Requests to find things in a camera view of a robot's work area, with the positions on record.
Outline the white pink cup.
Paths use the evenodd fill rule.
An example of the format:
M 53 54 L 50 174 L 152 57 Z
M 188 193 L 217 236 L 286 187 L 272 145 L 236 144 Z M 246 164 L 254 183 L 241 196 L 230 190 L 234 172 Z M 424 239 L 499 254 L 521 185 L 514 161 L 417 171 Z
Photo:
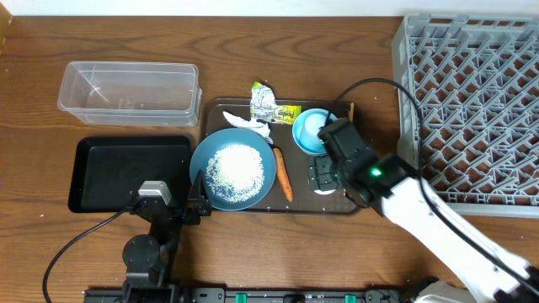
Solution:
M 329 190 L 316 189 L 314 190 L 314 193 L 320 194 L 320 195 L 328 195 L 328 194 L 332 194 L 335 191 L 336 189 L 329 189 Z

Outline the orange carrot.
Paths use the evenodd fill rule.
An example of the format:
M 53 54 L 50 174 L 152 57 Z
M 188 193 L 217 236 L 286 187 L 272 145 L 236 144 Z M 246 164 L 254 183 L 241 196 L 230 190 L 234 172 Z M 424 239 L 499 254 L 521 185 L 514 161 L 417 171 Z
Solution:
M 284 161 L 281 150 L 277 147 L 272 149 L 275 155 L 276 161 L 276 176 L 280 182 L 280 186 L 283 189 L 284 195 L 289 202 L 293 201 L 293 189 L 291 187 L 291 181 L 286 171 L 286 164 Z

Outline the light blue bowl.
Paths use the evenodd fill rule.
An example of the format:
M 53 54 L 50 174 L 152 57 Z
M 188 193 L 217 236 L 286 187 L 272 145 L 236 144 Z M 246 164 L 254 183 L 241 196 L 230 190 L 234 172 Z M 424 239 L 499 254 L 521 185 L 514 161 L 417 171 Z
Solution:
M 292 126 L 292 137 L 307 155 L 317 157 L 326 154 L 318 133 L 325 126 L 327 117 L 326 109 L 308 109 L 296 118 Z

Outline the light blue cup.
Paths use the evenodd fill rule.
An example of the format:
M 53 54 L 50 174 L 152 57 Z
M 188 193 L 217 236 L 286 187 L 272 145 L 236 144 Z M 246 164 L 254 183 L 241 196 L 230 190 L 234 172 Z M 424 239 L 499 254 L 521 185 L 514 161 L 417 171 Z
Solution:
M 309 114 L 300 134 L 305 145 L 315 145 L 319 142 L 318 133 L 325 126 L 327 115 L 323 113 Z

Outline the wooden chopstick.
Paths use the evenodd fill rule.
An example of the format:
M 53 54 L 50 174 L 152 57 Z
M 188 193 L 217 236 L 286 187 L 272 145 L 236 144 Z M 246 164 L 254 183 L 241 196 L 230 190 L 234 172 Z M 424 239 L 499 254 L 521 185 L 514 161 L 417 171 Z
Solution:
M 353 122 L 355 117 L 355 104 L 350 103 L 350 109 L 349 109 L 349 121 Z

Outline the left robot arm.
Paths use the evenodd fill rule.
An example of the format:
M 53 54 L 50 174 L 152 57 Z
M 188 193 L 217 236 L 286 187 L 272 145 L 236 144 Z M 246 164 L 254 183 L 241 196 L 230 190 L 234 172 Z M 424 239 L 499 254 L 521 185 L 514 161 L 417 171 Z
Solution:
M 181 228 L 200 224 L 211 214 L 203 172 L 196 174 L 188 197 L 174 200 L 164 181 L 146 181 L 127 206 L 131 215 L 151 223 L 147 234 L 124 246 L 125 282 L 119 302 L 189 302 L 190 291 L 170 281 Z

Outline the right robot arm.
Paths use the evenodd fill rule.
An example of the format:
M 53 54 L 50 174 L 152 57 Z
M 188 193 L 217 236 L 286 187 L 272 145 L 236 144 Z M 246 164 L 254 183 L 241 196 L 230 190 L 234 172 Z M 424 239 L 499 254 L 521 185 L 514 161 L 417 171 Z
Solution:
M 326 147 L 333 178 L 354 203 L 416 237 L 478 302 L 536 302 L 538 269 L 457 214 L 402 158 L 370 147 Z

